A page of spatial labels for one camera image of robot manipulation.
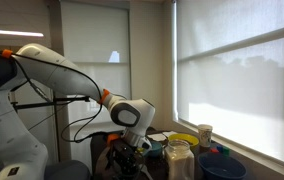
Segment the cup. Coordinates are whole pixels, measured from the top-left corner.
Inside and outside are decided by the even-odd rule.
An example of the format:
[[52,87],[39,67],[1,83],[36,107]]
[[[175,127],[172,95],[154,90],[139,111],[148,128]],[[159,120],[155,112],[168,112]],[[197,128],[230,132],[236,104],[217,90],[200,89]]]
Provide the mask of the cup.
[[208,124],[199,124],[199,140],[200,140],[200,146],[202,147],[210,147],[211,146],[211,135],[213,127]]

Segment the white window blind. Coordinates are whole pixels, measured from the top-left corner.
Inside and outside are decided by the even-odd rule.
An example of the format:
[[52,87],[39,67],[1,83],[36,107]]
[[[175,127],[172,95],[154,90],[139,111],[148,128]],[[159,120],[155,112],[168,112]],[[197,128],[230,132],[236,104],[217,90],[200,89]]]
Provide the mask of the white window blind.
[[[61,2],[61,8],[65,57],[101,88],[130,99],[128,11],[72,2]],[[99,106],[95,101],[70,104],[70,123],[96,114]],[[110,121],[103,107],[92,124]]]
[[284,0],[175,10],[178,118],[284,161]]

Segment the yellow bowl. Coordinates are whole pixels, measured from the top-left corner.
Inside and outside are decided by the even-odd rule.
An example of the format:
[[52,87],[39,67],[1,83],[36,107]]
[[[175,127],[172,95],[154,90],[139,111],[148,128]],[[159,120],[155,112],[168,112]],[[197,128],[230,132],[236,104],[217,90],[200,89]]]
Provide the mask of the yellow bowl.
[[184,140],[189,143],[190,149],[193,151],[195,150],[195,146],[199,144],[199,139],[196,138],[195,136],[192,136],[190,134],[183,134],[183,133],[178,133],[178,134],[172,134],[169,136],[169,141],[175,140],[175,139],[180,139]]

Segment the ceiling light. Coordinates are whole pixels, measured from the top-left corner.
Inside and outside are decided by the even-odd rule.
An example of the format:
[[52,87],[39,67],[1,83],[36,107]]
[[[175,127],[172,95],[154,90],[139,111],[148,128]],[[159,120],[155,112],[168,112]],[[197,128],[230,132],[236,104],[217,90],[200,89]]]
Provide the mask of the ceiling light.
[[16,36],[35,36],[35,37],[43,37],[43,34],[42,34],[42,33],[21,32],[21,31],[4,31],[4,30],[0,30],[0,34],[16,35]]

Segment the glass jar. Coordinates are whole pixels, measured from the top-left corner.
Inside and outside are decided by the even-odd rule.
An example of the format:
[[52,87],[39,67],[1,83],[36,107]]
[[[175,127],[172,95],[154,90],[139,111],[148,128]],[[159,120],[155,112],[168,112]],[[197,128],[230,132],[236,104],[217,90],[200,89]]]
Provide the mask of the glass jar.
[[194,179],[194,155],[188,142],[177,139],[169,141],[165,158],[169,165],[169,180]]

